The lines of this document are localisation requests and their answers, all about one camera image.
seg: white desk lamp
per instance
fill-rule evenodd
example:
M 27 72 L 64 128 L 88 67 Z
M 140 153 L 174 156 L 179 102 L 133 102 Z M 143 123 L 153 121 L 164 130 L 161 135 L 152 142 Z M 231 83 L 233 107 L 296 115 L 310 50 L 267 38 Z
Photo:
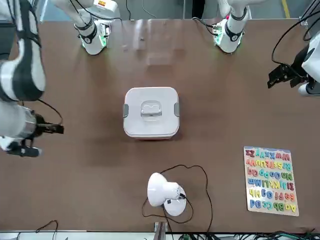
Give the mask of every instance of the white desk lamp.
M 186 193 L 176 182 L 168 182 L 160 173 L 153 173 L 149 178 L 147 196 L 151 206 L 164 208 L 171 216 L 182 214 L 187 205 Z

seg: alphabet puzzle board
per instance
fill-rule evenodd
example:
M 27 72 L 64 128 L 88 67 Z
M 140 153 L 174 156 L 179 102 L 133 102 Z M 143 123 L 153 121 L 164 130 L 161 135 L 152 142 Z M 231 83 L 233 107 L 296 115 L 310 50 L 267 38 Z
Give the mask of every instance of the alphabet puzzle board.
M 245 146 L 243 154 L 248 210 L 299 216 L 291 152 Z

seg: lamp base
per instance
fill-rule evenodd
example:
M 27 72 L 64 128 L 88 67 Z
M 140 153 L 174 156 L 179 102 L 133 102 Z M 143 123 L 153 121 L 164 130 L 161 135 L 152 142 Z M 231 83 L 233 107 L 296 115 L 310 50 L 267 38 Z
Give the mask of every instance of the lamp base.
M 185 190 L 180 186 L 180 193 L 186 196 Z M 187 199 L 179 198 L 177 200 L 168 199 L 164 202 L 166 212 L 173 216 L 179 216 L 184 212 L 187 206 Z

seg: yellow floor stripe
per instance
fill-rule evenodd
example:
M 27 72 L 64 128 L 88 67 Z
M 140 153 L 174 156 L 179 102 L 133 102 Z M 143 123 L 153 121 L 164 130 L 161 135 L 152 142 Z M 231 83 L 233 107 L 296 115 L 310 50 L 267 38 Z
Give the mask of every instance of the yellow floor stripe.
M 282 1 L 282 6 L 285 14 L 285 18 L 289 19 L 290 18 L 290 12 L 288 8 L 288 4 L 286 0 L 281 0 Z

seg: lamp head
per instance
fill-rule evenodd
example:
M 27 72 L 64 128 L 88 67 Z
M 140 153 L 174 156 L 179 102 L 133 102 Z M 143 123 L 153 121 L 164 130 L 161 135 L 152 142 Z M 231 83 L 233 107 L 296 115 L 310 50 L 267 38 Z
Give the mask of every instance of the lamp head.
M 167 199 L 177 200 L 180 197 L 180 186 L 176 182 L 168 182 L 160 173 L 153 173 L 149 178 L 147 196 L 151 206 L 159 207 Z

